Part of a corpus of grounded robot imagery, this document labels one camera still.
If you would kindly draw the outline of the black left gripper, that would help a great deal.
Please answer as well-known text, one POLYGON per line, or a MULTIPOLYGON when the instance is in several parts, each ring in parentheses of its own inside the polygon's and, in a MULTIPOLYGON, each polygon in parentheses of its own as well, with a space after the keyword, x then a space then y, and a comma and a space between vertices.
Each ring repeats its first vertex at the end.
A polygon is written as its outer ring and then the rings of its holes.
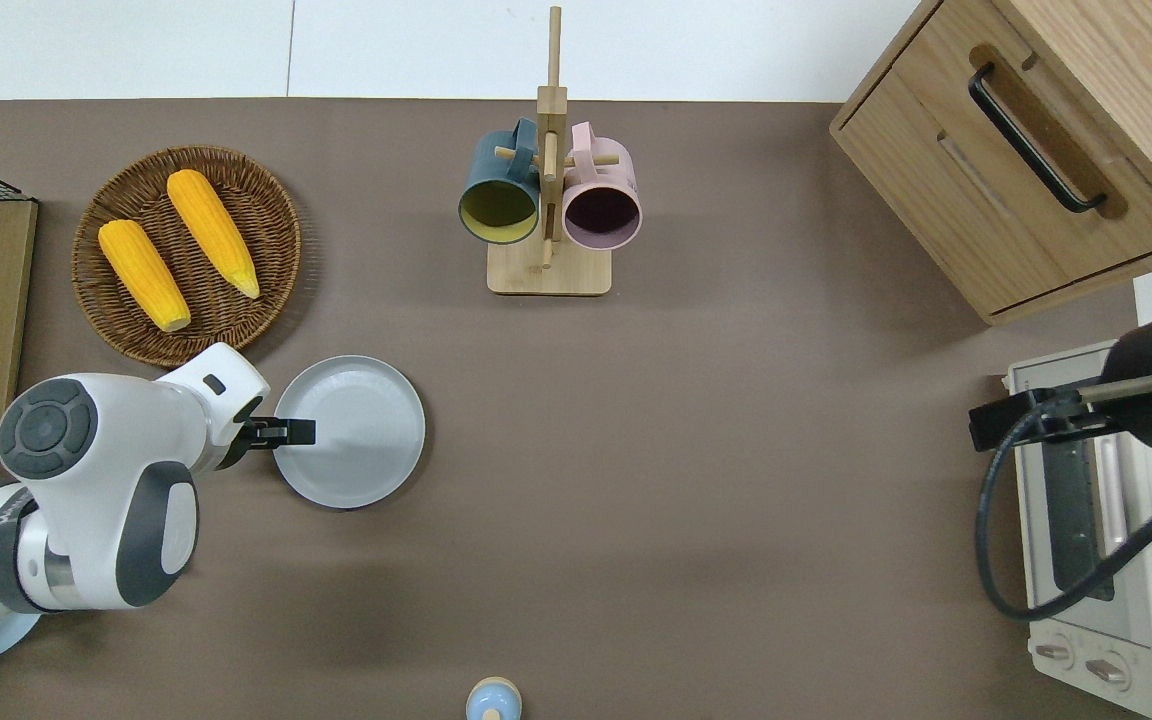
POLYGON ((230 444, 230 464, 237 464, 248 450, 273 450, 287 446, 312 446, 317 441, 316 420, 282 420, 275 416, 253 416, 244 420, 230 444))

